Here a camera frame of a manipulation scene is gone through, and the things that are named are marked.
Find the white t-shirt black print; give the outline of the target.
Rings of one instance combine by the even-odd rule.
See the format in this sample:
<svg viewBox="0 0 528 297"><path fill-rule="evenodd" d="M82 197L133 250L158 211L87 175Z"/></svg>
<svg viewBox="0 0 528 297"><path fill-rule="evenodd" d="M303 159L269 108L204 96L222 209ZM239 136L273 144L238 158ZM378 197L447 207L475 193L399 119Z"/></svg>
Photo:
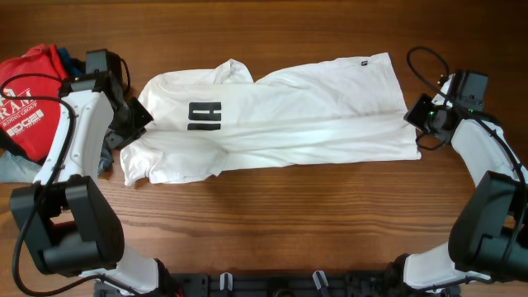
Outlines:
<svg viewBox="0 0 528 297"><path fill-rule="evenodd" d="M258 80L231 59L216 68L161 73L146 83L139 102L153 121L120 152L126 185L421 157L386 53L283 68Z"/></svg>

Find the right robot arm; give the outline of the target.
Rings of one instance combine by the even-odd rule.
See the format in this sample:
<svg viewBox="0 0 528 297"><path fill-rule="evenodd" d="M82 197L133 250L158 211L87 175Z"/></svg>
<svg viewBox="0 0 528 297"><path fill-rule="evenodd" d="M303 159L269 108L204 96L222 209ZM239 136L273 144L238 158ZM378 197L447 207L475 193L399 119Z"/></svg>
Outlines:
<svg viewBox="0 0 528 297"><path fill-rule="evenodd" d="M403 257L402 286L438 293L470 282L527 280L527 170L504 139L500 123L483 113L488 76L458 71L441 78L404 119L451 146L475 190L446 243Z"/></svg>

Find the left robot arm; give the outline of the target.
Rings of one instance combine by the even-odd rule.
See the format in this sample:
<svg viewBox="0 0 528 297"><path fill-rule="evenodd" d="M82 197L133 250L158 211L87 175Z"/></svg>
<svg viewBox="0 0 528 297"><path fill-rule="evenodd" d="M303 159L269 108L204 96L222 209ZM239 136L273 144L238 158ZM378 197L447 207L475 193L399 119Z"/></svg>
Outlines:
<svg viewBox="0 0 528 297"><path fill-rule="evenodd" d="M139 139L152 116L129 97L126 62L107 49L87 53L85 71L61 81L53 102L59 123L45 162L31 185L14 190L10 210L19 228L12 277L25 295L21 251L38 271L89 281L121 296L180 296L182 287L161 261L125 243L121 222L97 186L101 149Z"/></svg>

